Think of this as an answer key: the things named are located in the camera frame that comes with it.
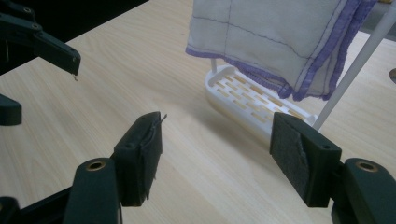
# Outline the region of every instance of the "white towel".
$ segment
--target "white towel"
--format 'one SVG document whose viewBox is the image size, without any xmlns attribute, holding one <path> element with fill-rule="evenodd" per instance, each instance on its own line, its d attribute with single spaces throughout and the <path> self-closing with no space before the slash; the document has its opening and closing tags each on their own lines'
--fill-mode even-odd
<svg viewBox="0 0 396 224">
<path fill-rule="evenodd" d="M 328 100 L 376 0 L 194 0 L 186 52 L 221 58 L 280 98 Z"/>
</svg>

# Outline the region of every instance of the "dish rack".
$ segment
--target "dish rack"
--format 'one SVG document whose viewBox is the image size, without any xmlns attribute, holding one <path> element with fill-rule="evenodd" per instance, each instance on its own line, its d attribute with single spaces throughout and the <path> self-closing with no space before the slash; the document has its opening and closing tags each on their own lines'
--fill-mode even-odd
<svg viewBox="0 0 396 224">
<path fill-rule="evenodd" d="M 395 22 L 396 1 L 390 5 L 388 12 L 375 27 L 318 116 L 307 113 L 287 100 L 279 99 L 276 93 L 247 78 L 231 65 L 217 66 L 215 59 L 211 59 L 212 69 L 205 78 L 206 96 L 217 110 L 265 142 L 269 142 L 271 139 L 275 112 L 293 115 L 319 131 Z"/>
</svg>

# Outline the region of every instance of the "rack pole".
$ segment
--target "rack pole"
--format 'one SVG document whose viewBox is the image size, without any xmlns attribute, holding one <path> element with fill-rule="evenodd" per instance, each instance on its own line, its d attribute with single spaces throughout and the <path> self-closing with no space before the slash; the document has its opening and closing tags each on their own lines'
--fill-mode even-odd
<svg viewBox="0 0 396 224">
<path fill-rule="evenodd" d="M 318 116 L 318 119 L 315 121 L 314 125 L 312 126 L 315 130 L 319 130 L 322 124 L 324 123 L 324 121 L 326 120 L 326 118 L 329 117 L 335 105 L 338 103 L 338 101 L 341 99 L 343 94 L 346 92 L 347 88 L 349 87 L 353 79 L 355 79 L 356 75 L 369 60 L 370 56 L 378 47 L 382 39 L 387 35 L 388 31 L 395 22 L 396 22 L 396 1 L 393 1 L 393 3 L 390 5 L 388 12 L 382 17 L 381 21 L 375 27 L 373 33 L 370 35 L 369 39 L 364 44 L 363 48 L 359 52 L 356 59 L 353 61 L 352 65 L 350 65 L 349 69 L 346 71 L 346 74 L 338 84 L 338 87 L 332 94 L 332 97 L 323 107 L 322 111 Z"/>
</svg>

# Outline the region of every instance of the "screw hole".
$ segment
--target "screw hole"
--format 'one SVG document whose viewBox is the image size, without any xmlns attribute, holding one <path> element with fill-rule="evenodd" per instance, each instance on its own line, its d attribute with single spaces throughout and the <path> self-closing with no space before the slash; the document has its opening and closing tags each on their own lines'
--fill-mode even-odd
<svg viewBox="0 0 396 224">
<path fill-rule="evenodd" d="M 370 162 L 367 162 L 367 161 L 358 161 L 358 162 L 356 162 L 356 165 L 359 168 L 361 168 L 362 170 L 367 171 L 367 172 L 373 172 L 374 173 L 374 172 L 378 171 L 378 167 L 376 167 L 376 165 L 374 165 L 374 164 L 372 164 Z"/>
<path fill-rule="evenodd" d="M 37 23 L 32 24 L 33 29 L 38 30 L 40 26 Z"/>
<path fill-rule="evenodd" d="M 88 171 L 98 171 L 106 166 L 104 161 L 93 161 L 87 166 Z"/>
</svg>

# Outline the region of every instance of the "purple stripe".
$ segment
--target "purple stripe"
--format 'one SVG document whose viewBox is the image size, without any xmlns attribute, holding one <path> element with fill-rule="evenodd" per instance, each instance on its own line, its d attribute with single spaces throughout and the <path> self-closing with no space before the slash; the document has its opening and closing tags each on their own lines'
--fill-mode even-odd
<svg viewBox="0 0 396 224">
<path fill-rule="evenodd" d="M 318 57 L 314 60 L 314 62 L 309 67 L 306 72 L 305 79 L 303 84 L 298 92 L 293 94 L 294 101 L 302 101 L 309 90 L 309 87 L 314 79 L 316 72 L 323 65 L 323 63 L 329 58 L 334 48 L 337 46 L 337 43 L 340 41 L 340 37 L 342 33 L 346 29 L 346 25 L 348 25 L 353 17 L 353 14 L 358 7 L 357 1 L 360 0 L 349 0 L 346 2 L 344 9 L 339 15 L 334 27 L 332 28 L 332 32 L 328 38 L 327 43 L 324 45 L 321 52 L 318 54 Z"/>
<path fill-rule="evenodd" d="M 315 60 L 308 68 L 308 71 L 299 91 L 295 91 L 294 88 L 290 86 L 283 77 L 273 75 L 263 69 L 251 66 L 248 64 L 248 62 L 245 63 L 239 59 L 232 59 L 221 53 L 211 53 L 205 49 L 198 49 L 200 51 L 197 51 L 193 49 L 193 46 L 187 46 L 186 53 L 200 58 L 222 59 L 226 63 L 235 66 L 241 73 L 245 74 L 247 77 L 254 80 L 258 84 L 264 86 L 265 88 L 276 91 L 281 99 L 288 98 L 292 95 L 294 101 L 301 101 L 308 96 L 318 97 L 326 101 L 329 100 L 332 93 L 334 92 L 338 78 L 341 76 L 341 73 L 344 69 L 344 64 L 347 57 L 347 49 L 351 44 L 353 38 L 355 37 L 356 33 L 359 31 L 359 28 L 361 27 L 362 23 L 364 22 L 375 2 L 376 0 L 348 0 L 346 2 L 345 7 L 343 8 L 334 27 L 332 28 L 329 39 L 327 40 L 323 49 L 318 54 L 318 57 L 315 58 Z M 346 35 L 343 37 L 343 39 L 340 40 L 345 29 L 347 29 Z M 333 73 L 330 74 L 330 93 L 325 95 L 313 95 L 312 93 L 309 93 L 309 87 L 313 81 L 314 75 L 332 54 L 332 51 L 337 46 L 337 43 L 339 41 L 342 42 L 340 45 L 339 53 L 337 55 L 337 62 L 335 64 L 335 69 Z"/>
<path fill-rule="evenodd" d="M 345 61 L 347 59 L 347 50 L 352 43 L 352 40 L 355 38 L 356 33 L 359 31 L 361 26 L 363 25 L 364 21 L 366 20 L 367 16 L 369 15 L 369 12 L 373 8 L 377 1 L 376 0 L 369 0 L 369 1 L 363 1 L 361 3 L 361 6 L 358 8 L 358 10 L 355 12 L 354 15 L 354 22 L 349 26 L 348 31 L 346 32 L 346 36 L 343 40 L 343 43 L 340 46 L 340 51 L 338 53 L 337 57 L 337 63 L 334 68 L 334 73 L 332 75 L 332 78 L 330 80 L 329 84 L 329 94 L 323 95 L 323 100 L 329 100 L 332 94 L 335 91 L 335 88 L 337 86 L 337 81 L 338 78 L 341 76 L 343 70 L 344 70 L 344 65 Z"/>
</svg>

